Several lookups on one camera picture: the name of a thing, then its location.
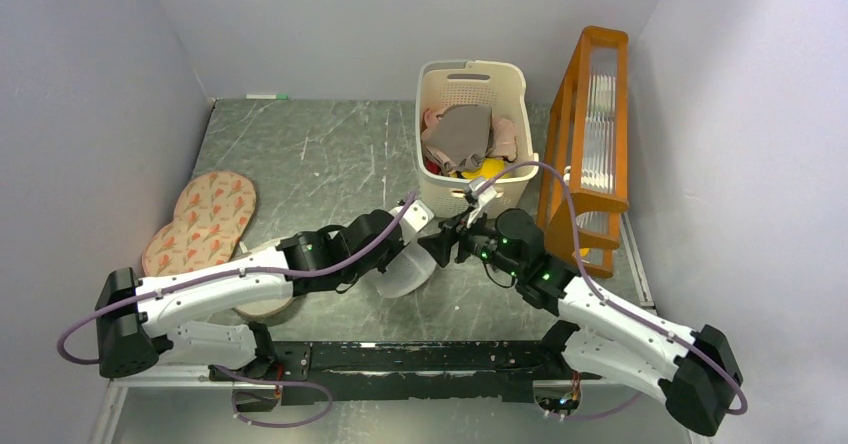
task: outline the gray cloth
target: gray cloth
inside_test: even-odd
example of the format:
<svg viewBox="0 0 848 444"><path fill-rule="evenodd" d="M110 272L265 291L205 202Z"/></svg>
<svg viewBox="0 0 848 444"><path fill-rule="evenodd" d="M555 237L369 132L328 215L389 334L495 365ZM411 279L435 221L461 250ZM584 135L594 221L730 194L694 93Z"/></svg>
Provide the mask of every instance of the gray cloth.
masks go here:
<svg viewBox="0 0 848 444"><path fill-rule="evenodd" d="M492 108L458 105L447 108L438 121L421 135L424 155L445 175L477 171L492 147Z"/></svg>

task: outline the wooden frame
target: wooden frame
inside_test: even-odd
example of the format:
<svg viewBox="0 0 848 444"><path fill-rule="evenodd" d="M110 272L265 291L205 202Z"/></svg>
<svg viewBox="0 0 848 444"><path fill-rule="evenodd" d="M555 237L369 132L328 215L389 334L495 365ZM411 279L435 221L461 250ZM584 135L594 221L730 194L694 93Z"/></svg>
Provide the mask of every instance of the wooden frame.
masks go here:
<svg viewBox="0 0 848 444"><path fill-rule="evenodd" d="M621 245L621 213L628 208L627 42L627 34L621 31L600 27L583 29L554 104L551 106L548 140L545 147L545 162L560 172L563 172L566 166L571 166L568 188L574 199L577 215L586 212L609 213L608 232L605 234L578 227L580 246L584 249L599 249L603 253L601 263L590 263L585 259L583 261L589 274L596 277L612 277L613 250ZM587 189L581 182L589 103L590 57L592 51L601 48L612 48L617 51L614 84L615 138L610 144L614 147L611 151L615 156L614 189L609 194ZM537 224L545 230L545 247L548 251L576 264L572 221L568 206L563 202L562 185L549 173L544 173L542 177Z"/></svg>

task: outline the marble table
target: marble table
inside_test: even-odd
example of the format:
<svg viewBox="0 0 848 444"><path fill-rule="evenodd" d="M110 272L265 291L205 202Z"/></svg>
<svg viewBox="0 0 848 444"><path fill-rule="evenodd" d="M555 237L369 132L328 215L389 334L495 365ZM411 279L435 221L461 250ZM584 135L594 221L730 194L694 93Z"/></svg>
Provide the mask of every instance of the marble table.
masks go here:
<svg viewBox="0 0 848 444"><path fill-rule="evenodd" d="M528 105L533 147L544 151L547 105ZM417 186L415 103L387 101L219 100L193 176L214 170L250 178L259 194L242 241L347 225L356 216L391 208ZM540 178L519 206L536 214ZM615 253L616 276L602 285L639 303L632 263ZM209 322L236 324L232 310ZM436 270L415 292L383 299L368 282L343 296L297 298L265 321L275 340L519 340L538 339L554 317L533 309L514 290L491 283L475 259Z"/></svg>

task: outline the white wall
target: white wall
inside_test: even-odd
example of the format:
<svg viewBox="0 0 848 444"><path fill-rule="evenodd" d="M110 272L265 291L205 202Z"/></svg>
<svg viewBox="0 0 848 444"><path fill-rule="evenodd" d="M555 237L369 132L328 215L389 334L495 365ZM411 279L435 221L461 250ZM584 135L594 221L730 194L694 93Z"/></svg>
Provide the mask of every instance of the white wall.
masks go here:
<svg viewBox="0 0 848 444"><path fill-rule="evenodd" d="M208 111L156 0L0 0L3 442L87 441L106 381L56 338L173 212Z"/></svg>
<svg viewBox="0 0 848 444"><path fill-rule="evenodd" d="M661 0L633 52L646 273L751 401L717 442L848 441L846 43L848 0Z"/></svg>
<svg viewBox="0 0 848 444"><path fill-rule="evenodd" d="M161 0L210 95L415 99L435 59L512 62L553 101L580 30L637 36L657 0Z"/></svg>

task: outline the plastic container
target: plastic container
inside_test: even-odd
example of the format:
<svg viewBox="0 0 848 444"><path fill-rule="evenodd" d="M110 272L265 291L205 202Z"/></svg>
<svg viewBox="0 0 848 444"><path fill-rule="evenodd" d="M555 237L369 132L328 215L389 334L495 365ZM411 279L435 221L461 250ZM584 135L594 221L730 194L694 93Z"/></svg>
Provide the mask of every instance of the plastic container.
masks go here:
<svg viewBox="0 0 848 444"><path fill-rule="evenodd" d="M515 124L518 158L516 162L534 161L530 140L530 123L524 105L527 84L524 74L512 64L489 61L433 61L421 68L418 76L418 97L415 101L415 139L418 163L418 185L421 199L437 217L451 217L468 208L465 201L466 179L439 176L424 167L421 153L421 126L425 109L438 109L455 104L485 104L492 115L504 117ZM487 210L490 217L515 207L538 172L536 166L519 168L512 177L499 179L498 192Z"/></svg>
<svg viewBox="0 0 848 444"><path fill-rule="evenodd" d="M436 261L430 253L413 242L392 259L384 274L374 269L366 273L363 279L373 283L381 296L394 299L418 289L435 270Z"/></svg>

